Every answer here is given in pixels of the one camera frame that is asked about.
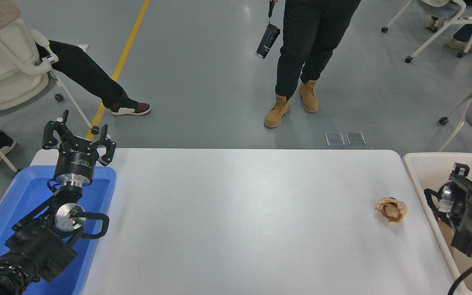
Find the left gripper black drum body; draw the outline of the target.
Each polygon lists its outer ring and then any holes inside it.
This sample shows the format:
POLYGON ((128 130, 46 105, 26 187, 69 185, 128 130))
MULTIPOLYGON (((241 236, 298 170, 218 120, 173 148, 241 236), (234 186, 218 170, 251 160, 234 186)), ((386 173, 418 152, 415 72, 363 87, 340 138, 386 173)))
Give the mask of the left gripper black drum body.
POLYGON ((77 138, 75 143, 69 140, 62 142, 54 177, 76 174, 92 178, 98 153, 95 149, 88 149, 91 144, 92 142, 84 138, 77 138))

